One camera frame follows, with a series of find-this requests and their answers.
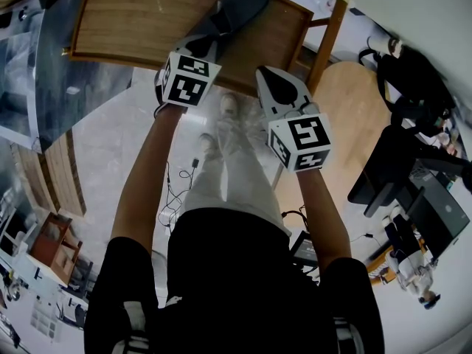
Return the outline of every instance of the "bag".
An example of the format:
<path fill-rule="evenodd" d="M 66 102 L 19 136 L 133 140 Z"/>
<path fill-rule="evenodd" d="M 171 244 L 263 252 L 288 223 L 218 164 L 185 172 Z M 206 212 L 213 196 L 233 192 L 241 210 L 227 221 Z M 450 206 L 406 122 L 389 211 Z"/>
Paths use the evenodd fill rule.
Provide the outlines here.
<path fill-rule="evenodd" d="M 381 57 L 376 51 L 366 49 L 359 54 L 362 58 L 374 54 L 378 63 L 378 90 L 392 112 L 392 123 L 401 124 L 404 118 L 412 119 L 419 132 L 435 136 L 442 132 L 443 119 L 451 116 L 454 100 L 445 87 L 441 76 L 428 59 L 407 46 L 399 58 L 391 55 Z M 385 81 L 392 84 L 402 95 L 396 103 L 385 97 Z"/>

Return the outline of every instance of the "floor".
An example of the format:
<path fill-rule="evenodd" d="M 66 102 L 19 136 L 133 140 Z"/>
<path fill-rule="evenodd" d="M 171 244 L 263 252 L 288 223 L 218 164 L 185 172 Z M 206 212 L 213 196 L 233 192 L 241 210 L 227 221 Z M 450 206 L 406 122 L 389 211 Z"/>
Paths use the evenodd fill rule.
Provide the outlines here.
<path fill-rule="evenodd" d="M 139 149 L 153 124 L 156 98 L 153 91 L 155 72 L 135 69 L 132 86 L 123 93 L 89 114 L 73 127 L 77 171 L 82 185 L 87 213 L 84 219 L 75 218 L 74 230 L 83 241 L 81 254 L 94 262 L 94 270 L 101 266 L 111 233 L 117 204 L 126 178 L 138 155 Z M 176 130 L 170 150 L 170 181 L 174 192 L 184 191 L 189 180 L 178 176 L 181 170 L 191 171 L 194 158 L 201 159 L 198 137 L 203 132 L 212 133 L 219 110 L 218 103 L 223 88 L 214 87 L 204 104 L 185 114 Z M 239 96 L 241 113 L 245 117 L 246 133 L 254 146 L 265 174 L 273 182 L 279 162 L 265 144 L 262 132 L 262 109 L 258 101 Z M 198 175 L 201 163 L 195 171 Z M 222 193 L 226 194 L 227 175 L 223 174 Z M 163 189 L 161 206 L 165 206 Z M 159 220 L 169 221 L 172 210 L 165 210 Z M 153 250 L 167 254 L 168 230 L 157 221 Z"/>

